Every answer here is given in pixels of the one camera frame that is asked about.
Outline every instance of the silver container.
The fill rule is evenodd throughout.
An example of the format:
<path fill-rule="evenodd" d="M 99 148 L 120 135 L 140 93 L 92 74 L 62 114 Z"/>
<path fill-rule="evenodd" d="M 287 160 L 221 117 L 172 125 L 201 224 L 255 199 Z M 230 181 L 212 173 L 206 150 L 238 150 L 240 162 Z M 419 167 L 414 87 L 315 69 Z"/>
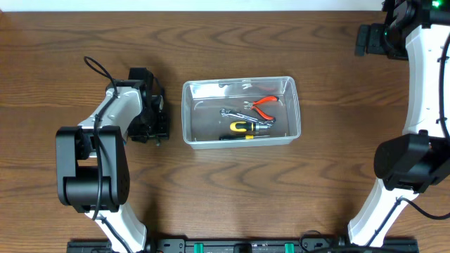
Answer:
<path fill-rule="evenodd" d="M 261 135 L 269 138 L 219 141 L 232 134 L 230 124 L 239 121 L 222 117 L 222 108 L 262 119 L 254 110 L 244 109 L 244 101 L 278 96 L 278 102 L 258 105 L 276 118 L 275 124 Z M 292 77 L 255 77 L 188 81 L 183 85 L 181 100 L 183 139 L 194 149 L 235 148 L 289 144 L 301 134 L 300 105 Z"/>

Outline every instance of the wooden table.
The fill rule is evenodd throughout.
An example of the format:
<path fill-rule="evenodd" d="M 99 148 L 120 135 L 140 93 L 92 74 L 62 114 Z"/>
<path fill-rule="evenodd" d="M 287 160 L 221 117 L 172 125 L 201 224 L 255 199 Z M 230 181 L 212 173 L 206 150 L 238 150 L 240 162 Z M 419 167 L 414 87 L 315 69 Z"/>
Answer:
<path fill-rule="evenodd" d="M 298 238 L 346 233 L 375 180 L 378 144 L 401 134 L 409 69 L 354 56 L 361 23 L 379 12 L 3 13 L 0 20 L 0 252 L 64 252 L 105 238 L 56 194 L 55 133 L 104 99 L 108 83 L 147 67 L 166 87 L 171 138 L 129 142 L 131 203 L 159 233 L 189 238 Z M 181 133 L 181 87 L 195 79 L 289 75 L 302 136 L 291 145 L 193 150 Z M 450 210 L 450 180 L 416 200 Z M 421 252 L 450 248 L 448 221 L 407 207 L 389 232 Z"/>

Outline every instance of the red handle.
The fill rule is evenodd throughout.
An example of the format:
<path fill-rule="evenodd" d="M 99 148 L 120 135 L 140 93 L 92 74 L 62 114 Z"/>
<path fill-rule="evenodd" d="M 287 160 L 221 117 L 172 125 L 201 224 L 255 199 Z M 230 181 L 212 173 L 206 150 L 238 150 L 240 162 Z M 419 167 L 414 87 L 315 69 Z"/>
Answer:
<path fill-rule="evenodd" d="M 267 103 L 267 102 L 276 102 L 278 101 L 278 97 L 275 96 L 267 96 L 259 101 L 256 101 L 253 103 L 253 105 L 261 105 L 262 103 Z"/>
<path fill-rule="evenodd" d="M 253 109 L 254 109 L 255 111 L 257 111 L 258 114 L 261 115 L 261 117 L 263 117 L 265 120 L 275 120 L 274 117 L 268 116 L 268 115 L 265 114 L 263 111 L 261 111 L 261 109 L 259 109 L 258 107 L 253 106 Z"/>

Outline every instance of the green connector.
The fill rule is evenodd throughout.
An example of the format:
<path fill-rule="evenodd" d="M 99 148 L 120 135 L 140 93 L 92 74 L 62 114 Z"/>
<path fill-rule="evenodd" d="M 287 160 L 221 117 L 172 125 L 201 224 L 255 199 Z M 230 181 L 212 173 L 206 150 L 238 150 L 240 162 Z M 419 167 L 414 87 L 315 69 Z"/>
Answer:
<path fill-rule="evenodd" d="M 294 244 L 293 243 L 286 243 L 284 244 L 285 253 L 295 253 Z"/>
<path fill-rule="evenodd" d="M 203 253 L 202 243 L 194 243 L 194 253 Z"/>

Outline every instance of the red pliers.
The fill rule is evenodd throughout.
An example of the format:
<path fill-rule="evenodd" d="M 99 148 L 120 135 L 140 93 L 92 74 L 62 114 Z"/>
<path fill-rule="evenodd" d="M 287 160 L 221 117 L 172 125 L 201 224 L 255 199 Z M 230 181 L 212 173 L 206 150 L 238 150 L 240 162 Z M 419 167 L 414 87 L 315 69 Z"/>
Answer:
<path fill-rule="evenodd" d="M 255 102 L 245 101 L 244 102 L 244 108 L 245 109 L 253 109 L 253 110 L 257 111 L 258 114 L 261 115 L 261 117 L 263 117 L 265 120 L 273 120 L 273 121 L 275 121 L 275 117 L 268 116 L 263 111 L 261 111 L 261 109 L 256 107 L 256 105 L 261 105 L 261 104 L 267 103 L 267 102 L 276 102 L 276 101 L 278 101 L 278 99 L 279 98 L 275 97 L 275 96 L 267 96 L 267 97 L 265 97 L 265 98 L 263 98 L 261 100 L 255 101 Z"/>

